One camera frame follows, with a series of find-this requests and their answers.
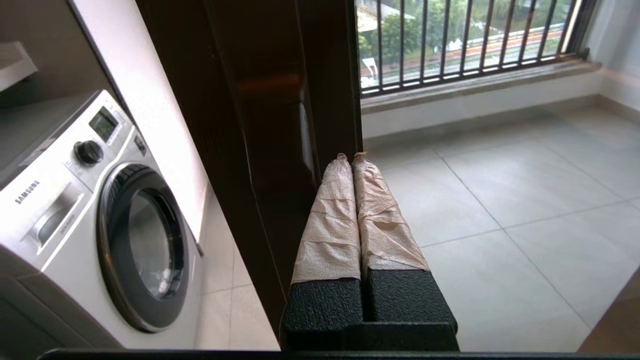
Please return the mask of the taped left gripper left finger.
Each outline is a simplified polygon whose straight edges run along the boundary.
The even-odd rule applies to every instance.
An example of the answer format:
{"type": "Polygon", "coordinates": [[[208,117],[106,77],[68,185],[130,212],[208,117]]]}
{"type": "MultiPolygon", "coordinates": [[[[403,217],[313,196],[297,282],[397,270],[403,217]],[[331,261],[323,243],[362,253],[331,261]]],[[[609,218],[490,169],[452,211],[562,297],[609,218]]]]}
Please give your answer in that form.
{"type": "Polygon", "coordinates": [[[311,205],[279,324],[284,351],[334,351],[364,319],[361,240],[354,174],[345,154],[331,161],[311,205]]]}

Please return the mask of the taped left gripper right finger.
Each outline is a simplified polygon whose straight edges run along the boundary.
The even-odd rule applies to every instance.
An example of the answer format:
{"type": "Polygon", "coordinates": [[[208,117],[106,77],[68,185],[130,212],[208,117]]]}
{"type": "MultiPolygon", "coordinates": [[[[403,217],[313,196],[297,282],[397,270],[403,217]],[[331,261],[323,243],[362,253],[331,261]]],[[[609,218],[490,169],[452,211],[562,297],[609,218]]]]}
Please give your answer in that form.
{"type": "Polygon", "coordinates": [[[364,322],[351,340],[365,350],[457,352],[457,319],[379,168],[352,164],[362,253],[364,322]]]}

